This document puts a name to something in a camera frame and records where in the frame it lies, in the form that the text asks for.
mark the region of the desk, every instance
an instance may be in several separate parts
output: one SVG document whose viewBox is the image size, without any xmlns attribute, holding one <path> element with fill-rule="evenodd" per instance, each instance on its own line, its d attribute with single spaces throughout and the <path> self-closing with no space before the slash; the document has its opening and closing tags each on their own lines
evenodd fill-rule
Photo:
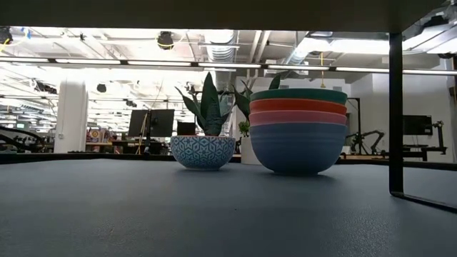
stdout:
<svg viewBox="0 0 457 257">
<path fill-rule="evenodd" d="M 388 167 L 313 178 L 229 163 L 70 160 L 0 166 L 5 256 L 454 256 L 457 216 L 393 198 Z M 455 203 L 457 173 L 405 168 L 409 193 Z M 423 183 L 435 181 L 423 186 Z"/>
</svg>

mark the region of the stack of colorful bowls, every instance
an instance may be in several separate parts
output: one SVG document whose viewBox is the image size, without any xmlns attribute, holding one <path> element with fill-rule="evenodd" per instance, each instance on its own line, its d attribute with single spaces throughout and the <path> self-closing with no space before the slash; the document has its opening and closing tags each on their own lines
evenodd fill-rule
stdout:
<svg viewBox="0 0 457 257">
<path fill-rule="evenodd" d="M 328 89 L 274 89 L 251 95 L 254 153 L 277 173 L 312 175 L 335 164 L 346 137 L 347 95 Z"/>
</svg>

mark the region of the pink bowl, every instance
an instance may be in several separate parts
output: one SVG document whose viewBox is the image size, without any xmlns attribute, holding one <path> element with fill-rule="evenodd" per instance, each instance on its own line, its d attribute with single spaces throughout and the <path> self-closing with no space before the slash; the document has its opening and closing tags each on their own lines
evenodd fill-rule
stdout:
<svg viewBox="0 0 457 257">
<path fill-rule="evenodd" d="M 325 111 L 260 111 L 249 115 L 251 126 L 319 122 L 346 125 L 346 116 Z"/>
</svg>

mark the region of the fluorescent light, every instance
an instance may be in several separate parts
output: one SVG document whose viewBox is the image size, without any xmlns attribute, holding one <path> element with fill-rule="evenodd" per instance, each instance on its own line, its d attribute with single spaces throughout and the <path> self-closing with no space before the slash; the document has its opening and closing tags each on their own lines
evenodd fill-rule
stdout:
<svg viewBox="0 0 457 257">
<path fill-rule="evenodd" d="M 455 76 L 457 75 L 457 71 L 403 70 L 403 74 Z"/>
<path fill-rule="evenodd" d="M 16 121 L 2 120 L 0 124 L 16 124 Z"/>
<path fill-rule="evenodd" d="M 56 59 L 60 64 L 121 64 L 117 60 Z"/>
<path fill-rule="evenodd" d="M 185 61 L 129 61 L 130 65 L 146 65 L 146 66 L 177 66 L 189 67 L 190 62 Z"/>
<path fill-rule="evenodd" d="M 40 96 L 4 96 L 5 99 L 41 99 Z"/>
<path fill-rule="evenodd" d="M 245 68 L 245 69 L 259 69 L 260 64 L 223 64 L 223 63 L 199 63 L 200 67 L 210 68 Z"/>
<path fill-rule="evenodd" d="M 340 39 L 331 44 L 330 51 L 347 54 L 388 54 L 389 49 L 388 41 Z"/>
<path fill-rule="evenodd" d="M 304 38 L 296 48 L 296 54 L 308 55 L 312 51 L 329 51 L 330 44 L 326 40 Z"/>
<path fill-rule="evenodd" d="M 439 34 L 443 33 L 444 31 L 450 29 L 450 24 L 444 24 L 439 26 L 431 26 L 424 28 L 422 33 L 417 36 L 413 36 L 410 39 L 407 39 L 403 42 L 403 49 L 413 49 L 428 40 L 438 36 Z"/>
<path fill-rule="evenodd" d="M 224 47 L 224 48 L 240 48 L 239 45 L 236 44 L 219 44 L 219 43 L 198 43 L 199 46 L 203 47 Z"/>
<path fill-rule="evenodd" d="M 11 62 L 48 62 L 45 58 L 23 58 L 23 57 L 0 57 L 0 61 Z"/>
<path fill-rule="evenodd" d="M 388 73 L 388 69 L 356 68 L 356 67 L 337 67 L 336 71 Z"/>
<path fill-rule="evenodd" d="M 227 69 L 227 68 L 204 68 L 204 71 L 235 72 L 236 69 Z"/>
<path fill-rule="evenodd" d="M 427 51 L 427 54 L 447 54 L 457 52 L 457 38 L 451 39 L 430 51 Z"/>
<path fill-rule="evenodd" d="M 304 66 L 304 65 L 268 65 L 268 69 L 297 70 L 297 71 L 328 71 L 325 66 Z"/>
</svg>

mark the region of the bowl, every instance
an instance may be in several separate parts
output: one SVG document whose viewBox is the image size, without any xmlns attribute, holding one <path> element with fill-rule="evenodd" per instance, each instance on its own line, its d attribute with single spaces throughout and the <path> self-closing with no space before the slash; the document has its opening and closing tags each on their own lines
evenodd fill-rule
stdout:
<svg viewBox="0 0 457 257">
<path fill-rule="evenodd" d="M 338 160 L 346 126 L 291 123 L 252 126 L 251 142 L 257 159 L 275 173 L 315 175 Z"/>
<path fill-rule="evenodd" d="M 346 104 L 348 95 L 331 89 L 271 89 L 251 95 L 251 101 L 261 99 L 313 99 Z"/>
<path fill-rule="evenodd" d="M 251 126 L 319 122 L 346 125 L 346 116 L 324 111 L 260 111 L 249 115 Z"/>
<path fill-rule="evenodd" d="M 235 139 L 222 136 L 172 136 L 171 152 L 187 169 L 216 171 L 235 152 Z"/>
<path fill-rule="evenodd" d="M 264 99 L 249 104 L 251 114 L 261 111 L 325 111 L 346 115 L 346 107 L 328 101 L 309 99 Z"/>
</svg>

